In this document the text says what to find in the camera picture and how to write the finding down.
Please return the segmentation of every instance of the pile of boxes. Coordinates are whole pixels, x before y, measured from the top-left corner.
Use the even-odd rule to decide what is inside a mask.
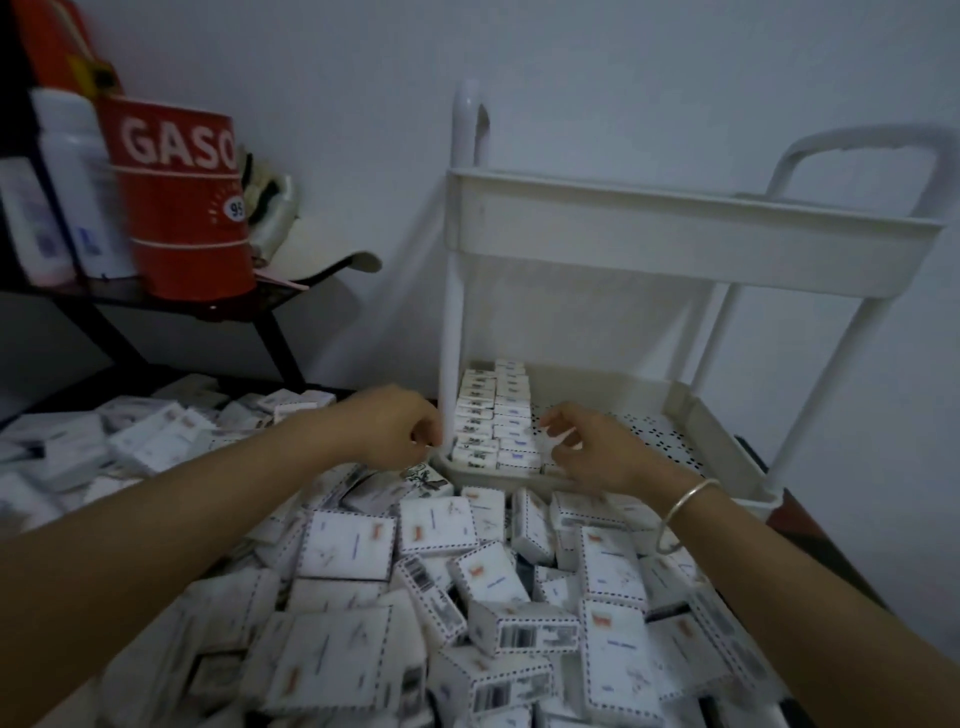
[[[489,436],[460,435],[497,453],[512,452],[504,446],[524,434],[494,422],[508,417],[497,411],[501,373],[511,387],[504,396],[526,398],[529,429],[522,365],[498,361],[494,377],[468,373],[474,386],[463,397],[492,402],[476,407],[492,412]],[[224,403],[205,391],[187,402],[101,408],[105,447],[119,464],[99,470],[89,465],[102,455],[88,416],[15,422],[19,440],[0,442],[29,451],[27,433],[48,440],[52,431],[54,454],[76,453],[75,465],[54,468],[56,482],[72,482],[63,473],[82,468],[94,475],[77,498],[11,464],[0,478],[8,535],[312,401],[281,392]],[[234,427],[220,428],[199,408],[210,406]],[[64,493],[75,504],[61,502]],[[279,507],[118,654],[95,684],[91,710],[114,728],[717,725],[710,716],[733,728],[766,715],[786,697],[782,682],[689,554],[653,553],[649,531],[658,523],[631,497],[555,492],[545,502],[527,488],[509,496],[458,488],[427,464],[402,473],[339,466]]]

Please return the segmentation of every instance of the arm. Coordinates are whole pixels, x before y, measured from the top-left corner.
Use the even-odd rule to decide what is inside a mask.
[[[543,424],[551,436],[573,428],[553,456],[587,490],[639,497],[661,517],[703,480],[579,405]],[[817,725],[960,725],[960,667],[719,488],[670,527]]]
[[[318,473],[406,468],[441,439],[420,395],[372,390],[2,544],[0,725],[33,725]]]

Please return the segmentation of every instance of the white plastic bottle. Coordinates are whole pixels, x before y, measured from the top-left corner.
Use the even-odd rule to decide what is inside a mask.
[[[40,151],[57,190],[74,250],[88,278],[136,276],[126,212],[93,105],[53,88],[31,92]]]
[[[0,207],[16,259],[32,285],[61,285],[76,278],[54,211],[26,157],[0,159]]]

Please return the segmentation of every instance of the bracelet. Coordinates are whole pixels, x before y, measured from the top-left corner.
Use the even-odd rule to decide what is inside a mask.
[[[680,547],[683,544],[681,544],[679,541],[676,544],[672,545],[670,548],[661,547],[660,541],[663,540],[663,532],[666,530],[666,527],[670,523],[670,520],[673,519],[673,517],[677,515],[680,509],[686,505],[686,502],[690,500],[692,497],[696,496],[698,493],[700,493],[700,491],[702,491],[708,485],[720,485],[720,481],[717,480],[716,478],[709,477],[706,480],[704,480],[702,483],[698,483],[697,485],[690,488],[690,490],[688,490],[686,493],[680,496],[680,500],[674,503],[673,508],[669,510],[669,512],[666,514],[666,517],[660,522],[660,525],[657,527],[657,539],[654,541],[654,545],[655,545],[654,548],[657,550],[657,553],[660,556],[669,556],[671,553],[676,553],[677,551],[680,550]]]

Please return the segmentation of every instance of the barcode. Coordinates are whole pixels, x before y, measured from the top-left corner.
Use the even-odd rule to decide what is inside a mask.
[[[537,627],[513,624],[500,633],[501,647],[533,647],[537,644]]]
[[[421,592],[425,592],[433,586],[433,579],[426,572],[426,567],[420,559],[410,559],[407,562],[407,571],[410,573],[410,578],[414,580],[414,586]]]
[[[477,689],[473,698],[473,711],[483,713],[510,705],[510,681],[484,685]]]

